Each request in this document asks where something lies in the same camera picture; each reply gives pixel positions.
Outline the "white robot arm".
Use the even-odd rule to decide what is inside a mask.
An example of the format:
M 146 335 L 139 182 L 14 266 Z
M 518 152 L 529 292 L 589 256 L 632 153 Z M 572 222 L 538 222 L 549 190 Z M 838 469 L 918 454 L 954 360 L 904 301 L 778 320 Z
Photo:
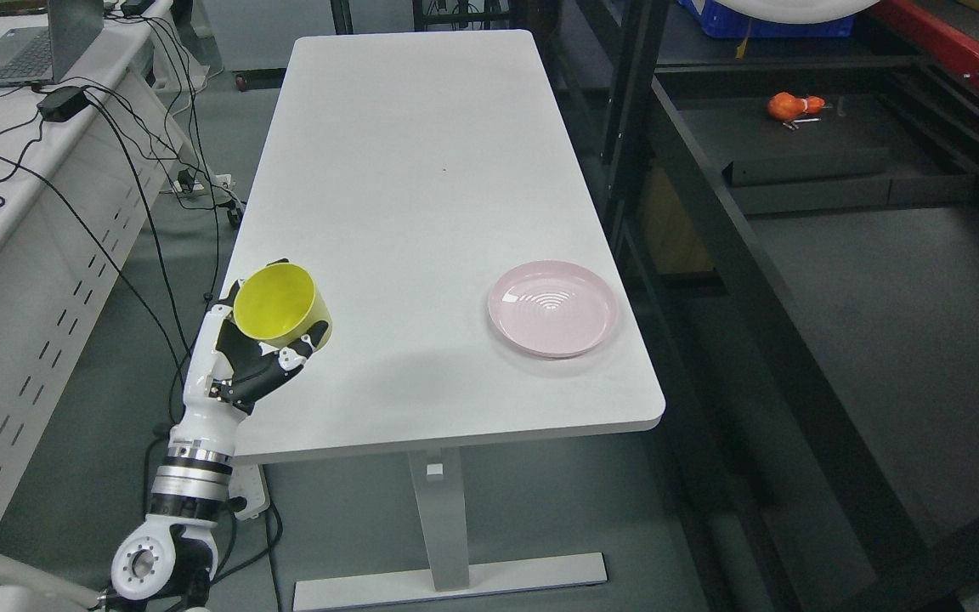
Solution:
M 168 445 L 144 522 L 113 555 L 105 611 L 144 611 L 167 598 L 182 611 L 206 611 L 218 561 L 212 531 L 228 500 L 232 454 L 200 441 Z

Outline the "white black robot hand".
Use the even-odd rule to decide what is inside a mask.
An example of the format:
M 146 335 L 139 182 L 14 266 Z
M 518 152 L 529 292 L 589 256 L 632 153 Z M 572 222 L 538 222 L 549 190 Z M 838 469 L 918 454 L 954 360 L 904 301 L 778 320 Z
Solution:
M 200 441 L 206 448 L 229 446 L 233 456 L 237 428 L 252 414 L 256 403 L 291 381 L 320 351 L 308 336 L 276 348 L 246 337 L 237 328 L 233 301 L 248 276 L 234 280 L 203 317 L 183 391 L 185 414 L 172 428 L 168 443 Z

